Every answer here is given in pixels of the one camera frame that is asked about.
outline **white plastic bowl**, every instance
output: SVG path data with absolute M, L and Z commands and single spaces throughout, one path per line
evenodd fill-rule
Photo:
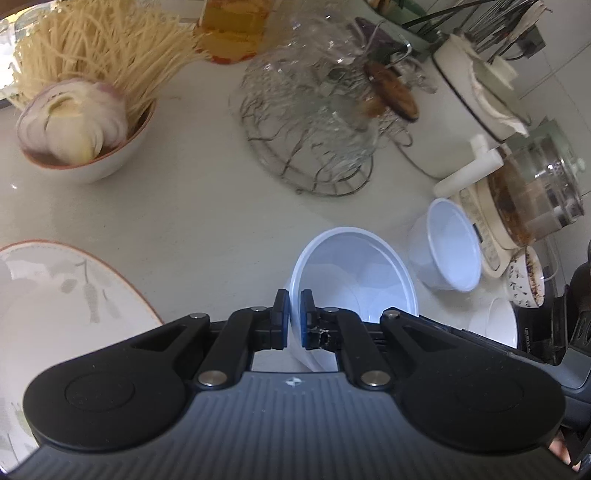
M 517 320 L 507 299 L 497 298 L 478 308 L 470 320 L 468 330 L 517 348 Z
M 287 289 L 291 298 L 288 344 L 312 371 L 334 371 L 334 354 L 301 347 L 300 293 L 310 289 L 317 307 L 353 310 L 364 322 L 378 323 L 396 307 L 418 315 L 413 281 L 397 253 L 366 230 L 339 227 L 321 233 L 301 253 Z
M 436 290 L 471 291 L 482 265 L 476 232 L 464 211 L 437 199 L 414 224 L 408 256 L 419 279 Z

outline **white container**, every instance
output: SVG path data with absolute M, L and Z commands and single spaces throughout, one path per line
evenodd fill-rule
M 535 285 L 535 294 L 531 286 Z M 520 250 L 505 272 L 507 296 L 518 307 L 536 309 L 544 304 L 545 285 L 542 263 L 533 247 Z
M 410 231 L 408 256 L 419 279 L 436 290 L 471 291 L 482 272 L 476 232 L 451 200 L 437 199 Z
M 497 298 L 478 308 L 468 327 L 472 333 L 517 348 L 517 320 L 511 303 Z
M 148 135 L 156 104 L 153 103 L 145 114 L 144 123 L 123 145 L 95 158 L 84 165 L 51 165 L 23 151 L 22 154 L 34 167 L 52 179 L 67 183 L 92 183 L 104 179 L 119 170 L 137 151 Z
M 335 371 L 337 365 L 333 353 L 301 347 L 300 293 L 306 289 L 312 291 L 317 307 L 353 310 L 364 322 L 379 323 L 390 307 L 418 315 L 413 281 L 384 240 L 353 227 L 321 233 L 304 248 L 287 286 L 291 299 L 288 345 L 312 371 Z

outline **white countertop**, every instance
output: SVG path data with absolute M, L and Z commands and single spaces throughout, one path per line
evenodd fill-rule
M 0 110 L 0 244 L 43 238 L 86 250 L 124 275 L 165 321 L 191 312 L 225 320 L 272 304 L 306 244 L 339 225 L 376 233 L 406 261 L 408 231 L 433 200 L 433 182 L 388 144 L 356 194 L 297 195 L 258 164 L 229 111 L 244 68 L 187 66 L 162 93 L 136 157 L 90 185 L 36 172 L 17 146 L 18 112 Z M 421 314 L 467 326 L 479 290 L 434 294 L 411 275 Z M 271 362 L 263 352 L 255 364 L 296 368 L 280 355 Z

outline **brown liquid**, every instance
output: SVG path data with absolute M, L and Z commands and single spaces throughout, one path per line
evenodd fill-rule
M 526 245 L 531 245 L 535 239 L 523 227 L 524 222 L 511 199 L 509 187 L 505 180 L 506 176 L 516 175 L 518 176 L 519 172 L 517 172 L 511 163 L 506 162 L 501 168 L 488 176 L 488 186 L 507 233 L 517 245 L 525 247 Z

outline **glass jar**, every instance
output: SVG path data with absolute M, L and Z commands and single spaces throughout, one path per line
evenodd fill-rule
M 558 153 L 549 135 L 509 155 L 505 164 L 489 175 L 488 182 L 507 232 L 521 247 L 584 214 L 570 163 Z

